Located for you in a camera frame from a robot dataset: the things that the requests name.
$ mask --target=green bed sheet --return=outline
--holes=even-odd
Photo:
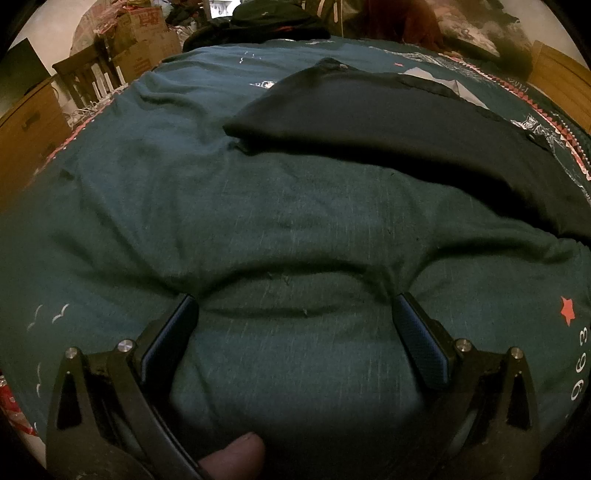
[[[565,425],[589,378],[588,248],[450,186],[248,157],[224,134],[265,87],[324,57],[420,67],[509,120],[537,118],[474,70],[387,42],[209,47],[144,74],[0,218],[0,365],[41,437],[63,351],[138,336],[178,292],[201,308],[171,393],[196,458],[254,430],[273,478],[373,478],[424,408],[389,306],[406,290],[454,337],[520,346],[543,443]]]

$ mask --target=red star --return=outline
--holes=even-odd
[[[562,310],[560,310],[560,313],[564,316],[566,325],[570,327],[570,321],[574,320],[573,300],[565,299],[562,296],[560,298],[562,299]]]

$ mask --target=blue gripper pad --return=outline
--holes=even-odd
[[[392,320],[425,385],[446,388],[456,360],[452,337],[408,292],[394,297]]]

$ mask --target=folded black garment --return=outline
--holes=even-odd
[[[591,245],[591,207],[546,140],[429,80],[324,59],[278,82],[224,130],[251,153],[321,154],[449,184]]]
[[[183,52],[229,43],[263,43],[274,38],[330,38],[320,18],[299,5],[277,0],[251,0],[238,5],[231,17],[214,18],[183,44]]]

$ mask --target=wooden drawer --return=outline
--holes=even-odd
[[[558,50],[535,41],[528,81],[542,90],[585,131],[591,132],[591,72]]]
[[[29,183],[69,134],[50,79],[0,119],[0,209]]]

